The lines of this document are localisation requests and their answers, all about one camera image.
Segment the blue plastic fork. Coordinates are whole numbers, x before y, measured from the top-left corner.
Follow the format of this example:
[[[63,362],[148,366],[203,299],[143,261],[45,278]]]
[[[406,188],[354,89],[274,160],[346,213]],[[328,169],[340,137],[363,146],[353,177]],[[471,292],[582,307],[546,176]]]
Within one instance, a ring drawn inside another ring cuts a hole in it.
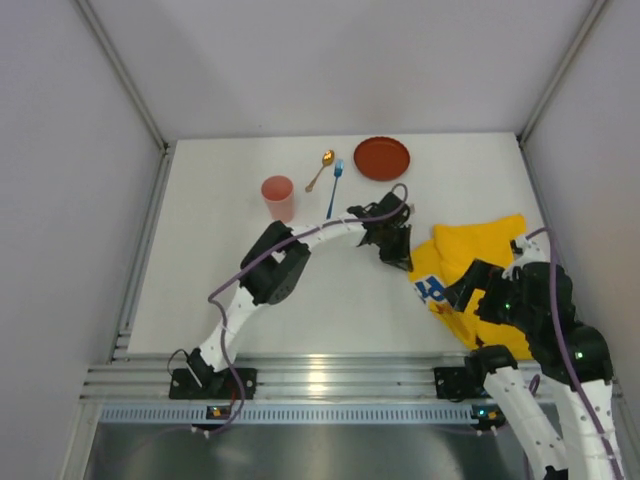
[[[343,174],[343,171],[344,171],[344,160],[343,159],[338,159],[335,162],[334,171],[333,171],[334,181],[333,181],[333,185],[332,185],[330,201],[329,201],[327,212],[326,212],[326,219],[327,220],[329,220],[332,217],[332,214],[333,214],[337,185],[338,185],[339,179],[341,178],[341,176]]]

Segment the pink plastic cup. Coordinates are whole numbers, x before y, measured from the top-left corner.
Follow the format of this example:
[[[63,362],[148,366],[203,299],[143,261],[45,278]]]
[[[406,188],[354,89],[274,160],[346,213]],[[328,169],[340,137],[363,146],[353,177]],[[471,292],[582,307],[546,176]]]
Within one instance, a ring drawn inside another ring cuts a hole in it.
[[[293,182],[286,176],[275,175],[265,179],[261,195],[273,220],[290,222],[295,214]]]

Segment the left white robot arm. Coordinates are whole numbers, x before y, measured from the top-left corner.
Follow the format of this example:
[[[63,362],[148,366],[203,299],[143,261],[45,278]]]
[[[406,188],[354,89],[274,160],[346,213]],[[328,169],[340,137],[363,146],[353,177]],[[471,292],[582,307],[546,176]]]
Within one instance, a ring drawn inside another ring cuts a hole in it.
[[[271,223],[241,261],[239,272],[208,297],[220,310],[221,319],[213,333],[186,357],[195,385],[206,389],[222,380],[245,323],[255,312],[293,293],[314,249],[333,244],[373,245],[382,263],[410,272],[411,213],[407,198],[391,190],[378,202],[351,206],[314,226]]]

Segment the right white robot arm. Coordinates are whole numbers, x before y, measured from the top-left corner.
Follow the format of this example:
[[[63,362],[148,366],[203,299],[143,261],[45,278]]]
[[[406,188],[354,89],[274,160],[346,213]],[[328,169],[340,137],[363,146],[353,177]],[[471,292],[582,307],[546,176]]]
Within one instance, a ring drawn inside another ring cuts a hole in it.
[[[443,296],[467,309],[482,292],[480,320],[524,334],[552,392],[562,429],[556,431],[504,345],[483,345],[465,359],[471,378],[498,405],[526,454],[535,479],[622,479],[612,414],[613,366],[604,336],[576,317],[573,283],[536,235],[511,242],[506,268],[474,260]]]

